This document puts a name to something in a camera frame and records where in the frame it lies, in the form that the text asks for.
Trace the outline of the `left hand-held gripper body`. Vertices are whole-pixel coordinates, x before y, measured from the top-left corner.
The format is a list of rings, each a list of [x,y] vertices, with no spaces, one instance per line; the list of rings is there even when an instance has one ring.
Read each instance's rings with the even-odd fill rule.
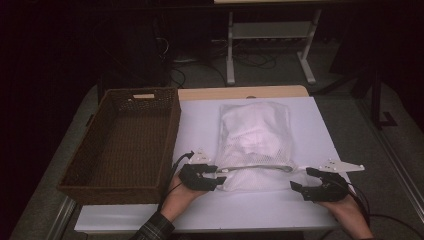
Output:
[[[187,188],[195,191],[202,191],[201,179],[206,178],[204,174],[211,174],[200,172],[200,166],[202,164],[211,165],[211,159],[202,149],[198,149],[193,152],[188,162],[181,168],[179,178]]]

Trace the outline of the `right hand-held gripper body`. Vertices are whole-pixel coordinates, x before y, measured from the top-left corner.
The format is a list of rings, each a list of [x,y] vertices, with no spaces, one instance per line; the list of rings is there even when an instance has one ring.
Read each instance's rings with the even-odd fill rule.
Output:
[[[318,178],[321,181],[321,185],[310,189],[311,201],[337,202],[343,200],[350,192],[348,183],[341,176],[341,173],[364,171],[365,166],[329,159],[315,169],[326,172],[327,178]]]

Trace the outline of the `white mesh laundry bag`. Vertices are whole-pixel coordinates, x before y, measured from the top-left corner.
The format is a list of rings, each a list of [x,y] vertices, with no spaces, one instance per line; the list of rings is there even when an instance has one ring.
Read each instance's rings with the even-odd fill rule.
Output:
[[[218,149],[215,164],[218,175],[226,177],[220,187],[222,191],[274,191],[289,187],[289,179],[297,174],[298,165],[292,159],[288,163],[252,162],[252,157],[242,157],[236,153],[222,160]]]

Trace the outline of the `white garment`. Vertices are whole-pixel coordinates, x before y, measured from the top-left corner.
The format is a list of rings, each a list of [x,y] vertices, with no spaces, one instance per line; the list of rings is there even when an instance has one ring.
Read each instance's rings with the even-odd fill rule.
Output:
[[[293,140],[286,105],[259,102],[220,108],[220,158],[236,153],[252,162],[288,163]]]

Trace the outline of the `brown wicker basket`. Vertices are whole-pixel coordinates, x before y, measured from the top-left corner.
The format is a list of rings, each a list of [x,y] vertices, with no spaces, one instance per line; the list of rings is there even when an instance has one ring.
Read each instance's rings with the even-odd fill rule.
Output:
[[[175,88],[108,90],[57,189],[81,205],[159,203],[180,116]]]

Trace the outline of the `person's left hand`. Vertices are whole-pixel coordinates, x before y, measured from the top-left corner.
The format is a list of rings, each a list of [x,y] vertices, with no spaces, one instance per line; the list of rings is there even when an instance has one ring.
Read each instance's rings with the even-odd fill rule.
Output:
[[[202,196],[202,191],[187,188],[180,178],[175,175],[169,186],[169,193],[164,200],[160,213],[170,222],[175,221],[190,204]]]

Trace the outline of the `person's right hand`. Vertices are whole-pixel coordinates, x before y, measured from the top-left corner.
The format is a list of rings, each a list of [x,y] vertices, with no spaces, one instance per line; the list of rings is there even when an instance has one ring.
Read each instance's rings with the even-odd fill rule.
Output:
[[[374,238],[358,204],[352,196],[348,195],[337,202],[319,202],[319,205],[327,208],[354,240]]]

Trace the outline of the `black floor stand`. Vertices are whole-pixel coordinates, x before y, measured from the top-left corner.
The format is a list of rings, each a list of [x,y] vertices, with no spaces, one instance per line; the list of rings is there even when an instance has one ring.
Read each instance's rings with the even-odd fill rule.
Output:
[[[396,121],[389,112],[381,111],[382,81],[376,68],[362,68],[351,91],[354,98],[363,99],[371,92],[370,119],[373,125],[381,130],[383,127],[394,127]]]

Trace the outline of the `aluminium frame rail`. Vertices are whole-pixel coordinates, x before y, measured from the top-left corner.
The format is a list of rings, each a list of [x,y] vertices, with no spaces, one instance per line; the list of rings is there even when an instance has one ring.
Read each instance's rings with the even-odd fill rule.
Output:
[[[59,212],[47,234],[46,240],[61,240],[75,207],[76,202],[74,200],[69,197],[64,198],[60,205]]]
[[[409,175],[407,169],[401,161],[401,158],[396,153],[393,146],[390,144],[387,137],[382,133],[377,133],[378,139],[382,148],[384,149],[389,161],[391,162],[396,176],[400,181],[400,184],[407,194],[408,199],[413,205],[420,219],[424,222],[424,196],[419,191],[417,185]]]

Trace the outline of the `white metal desk frame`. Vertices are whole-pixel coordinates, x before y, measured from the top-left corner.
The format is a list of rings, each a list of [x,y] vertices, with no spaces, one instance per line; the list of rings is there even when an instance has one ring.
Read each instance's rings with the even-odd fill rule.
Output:
[[[227,34],[227,57],[226,74],[227,84],[235,84],[235,71],[233,61],[233,41],[251,39],[301,39],[305,45],[301,51],[297,52],[297,57],[308,84],[314,85],[316,79],[308,63],[308,54],[319,24],[321,9],[314,12],[310,21],[289,21],[289,22],[253,22],[236,23],[233,20],[233,13],[228,17]]]

